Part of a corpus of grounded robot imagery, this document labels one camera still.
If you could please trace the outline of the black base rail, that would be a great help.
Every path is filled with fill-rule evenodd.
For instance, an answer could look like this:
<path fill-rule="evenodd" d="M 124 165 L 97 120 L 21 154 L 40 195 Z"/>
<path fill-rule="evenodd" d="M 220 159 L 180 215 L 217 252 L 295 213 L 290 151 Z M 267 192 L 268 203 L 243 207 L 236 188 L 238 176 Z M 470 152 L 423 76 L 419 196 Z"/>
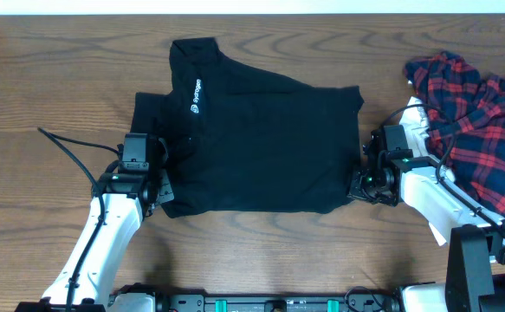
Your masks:
<path fill-rule="evenodd" d="M 107 311 L 151 312 L 400 312 L 396 296 L 365 287 L 343 294 L 210 295 L 203 290 L 167 292 L 151 285 L 126 285 L 110 295 Z"/>

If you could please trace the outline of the black polo shirt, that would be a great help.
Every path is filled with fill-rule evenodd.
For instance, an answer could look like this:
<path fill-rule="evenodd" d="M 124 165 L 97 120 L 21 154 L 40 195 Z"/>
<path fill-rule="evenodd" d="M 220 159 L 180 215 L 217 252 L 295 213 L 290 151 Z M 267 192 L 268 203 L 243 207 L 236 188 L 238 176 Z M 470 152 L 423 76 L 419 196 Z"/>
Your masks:
<path fill-rule="evenodd" d="M 360 162 L 359 88 L 320 88 L 176 40 L 172 91 L 139 92 L 131 129 L 167 146 L 170 218 L 207 211 L 329 213 Z"/>

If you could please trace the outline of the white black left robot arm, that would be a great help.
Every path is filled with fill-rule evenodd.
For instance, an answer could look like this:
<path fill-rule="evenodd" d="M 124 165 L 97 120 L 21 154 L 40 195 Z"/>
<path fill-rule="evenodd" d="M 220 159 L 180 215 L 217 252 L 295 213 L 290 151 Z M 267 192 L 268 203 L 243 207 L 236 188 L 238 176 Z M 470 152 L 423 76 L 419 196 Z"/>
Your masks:
<path fill-rule="evenodd" d="M 171 199 L 163 170 L 164 140 L 129 133 L 120 158 L 93 182 L 84 229 L 61 273 L 37 302 L 20 302 L 19 311 L 160 311 L 162 296 L 140 283 L 113 288 L 132 237 L 162 199 Z"/>

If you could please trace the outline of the red navy plaid shirt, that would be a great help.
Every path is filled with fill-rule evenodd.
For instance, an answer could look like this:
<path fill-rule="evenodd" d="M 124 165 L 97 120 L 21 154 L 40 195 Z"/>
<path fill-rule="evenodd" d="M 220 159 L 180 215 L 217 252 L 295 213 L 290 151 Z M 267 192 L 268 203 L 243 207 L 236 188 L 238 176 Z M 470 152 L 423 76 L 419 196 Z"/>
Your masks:
<path fill-rule="evenodd" d="M 428 151 L 448 153 L 456 184 L 505 217 L 505 78 L 448 51 L 407 62 L 404 74 L 428 105 Z"/>

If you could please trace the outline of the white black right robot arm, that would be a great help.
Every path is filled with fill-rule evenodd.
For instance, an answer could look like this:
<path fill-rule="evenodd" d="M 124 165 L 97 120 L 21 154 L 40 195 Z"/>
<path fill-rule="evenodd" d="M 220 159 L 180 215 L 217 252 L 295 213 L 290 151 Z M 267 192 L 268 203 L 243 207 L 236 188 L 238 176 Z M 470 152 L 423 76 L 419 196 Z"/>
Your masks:
<path fill-rule="evenodd" d="M 398 291 L 401 311 L 505 311 L 505 219 L 437 175 L 430 157 L 392 159 L 353 170 L 349 195 L 372 204 L 405 203 L 449 247 L 444 283 Z"/>

